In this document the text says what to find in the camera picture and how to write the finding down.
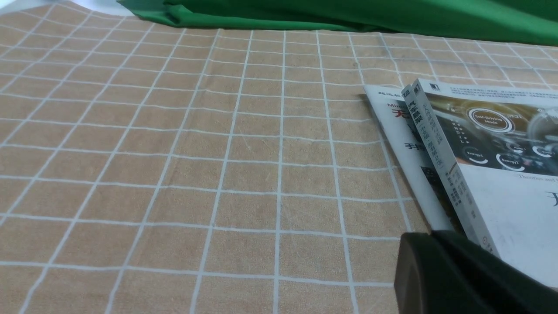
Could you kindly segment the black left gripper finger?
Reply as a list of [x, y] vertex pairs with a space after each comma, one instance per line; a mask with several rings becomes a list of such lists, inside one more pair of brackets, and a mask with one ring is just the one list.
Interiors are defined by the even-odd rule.
[[556, 290], [454, 231], [407, 232], [394, 280], [401, 314], [555, 314]]

